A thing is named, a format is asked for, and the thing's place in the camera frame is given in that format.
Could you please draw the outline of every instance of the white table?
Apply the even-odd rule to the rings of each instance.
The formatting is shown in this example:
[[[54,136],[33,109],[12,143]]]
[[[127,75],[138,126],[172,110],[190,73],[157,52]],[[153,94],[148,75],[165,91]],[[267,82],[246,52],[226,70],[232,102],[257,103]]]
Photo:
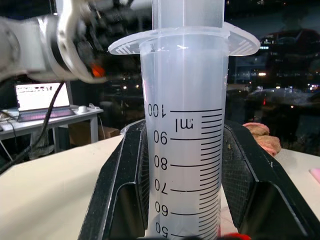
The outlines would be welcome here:
[[[59,126],[75,124],[90,120],[90,129],[91,129],[91,143],[96,143],[99,141],[98,136],[98,114],[103,113],[102,109],[88,108],[88,112],[78,113],[78,106],[72,106],[72,110],[75,115],[64,116],[58,118],[52,118],[49,120],[48,129],[53,130],[53,141],[54,141],[54,151],[56,153],[60,152],[60,143],[59,143]],[[31,134],[35,131],[39,131],[42,128],[43,120],[37,121],[27,121],[27,122],[17,122],[15,120],[10,121],[15,130],[16,136],[23,136]],[[0,126],[3,128],[3,131],[0,132],[0,140],[14,138],[14,131],[11,124],[6,121],[0,122]]]
[[[101,167],[117,136],[19,164],[0,176],[1,240],[77,240]],[[320,157],[289,150],[276,156],[320,220],[320,184],[309,169]],[[221,194],[221,233],[236,231]]]

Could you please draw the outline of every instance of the laptop screen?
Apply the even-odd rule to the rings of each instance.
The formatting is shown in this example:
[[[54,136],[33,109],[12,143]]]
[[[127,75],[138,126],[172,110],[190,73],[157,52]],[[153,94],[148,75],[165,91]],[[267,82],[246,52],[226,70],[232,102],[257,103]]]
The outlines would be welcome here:
[[[47,109],[60,83],[17,84],[15,86],[19,111]],[[54,107],[69,106],[67,86],[64,84]]]

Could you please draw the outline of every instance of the orange light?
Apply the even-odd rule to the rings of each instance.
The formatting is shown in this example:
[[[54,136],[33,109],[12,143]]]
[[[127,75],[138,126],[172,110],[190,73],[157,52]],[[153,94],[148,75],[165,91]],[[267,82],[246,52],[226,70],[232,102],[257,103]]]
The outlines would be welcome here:
[[[91,69],[93,76],[96,78],[102,78],[106,76],[106,71],[99,65],[92,64]]]

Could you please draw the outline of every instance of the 90 number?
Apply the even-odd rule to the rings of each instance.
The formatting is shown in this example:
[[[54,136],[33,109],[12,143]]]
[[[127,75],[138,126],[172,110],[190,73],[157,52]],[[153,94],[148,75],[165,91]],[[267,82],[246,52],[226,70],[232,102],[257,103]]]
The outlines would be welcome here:
[[[163,131],[160,135],[159,132],[157,130],[154,131],[153,133],[153,139],[154,142],[157,144],[159,141],[163,144],[166,145],[168,143],[168,139],[167,139],[167,133],[165,131]]]

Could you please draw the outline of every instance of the red object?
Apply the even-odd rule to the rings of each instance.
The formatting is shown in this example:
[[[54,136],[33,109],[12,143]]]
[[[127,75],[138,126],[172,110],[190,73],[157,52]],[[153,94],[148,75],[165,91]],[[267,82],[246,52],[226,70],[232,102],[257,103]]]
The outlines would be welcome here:
[[[106,75],[106,71],[99,65],[92,64],[91,69],[96,78],[102,78]]]
[[[244,235],[244,234],[240,234],[240,233],[230,233],[230,234],[226,235],[226,237],[238,238],[241,240],[251,240],[251,237],[249,237],[248,235]]]

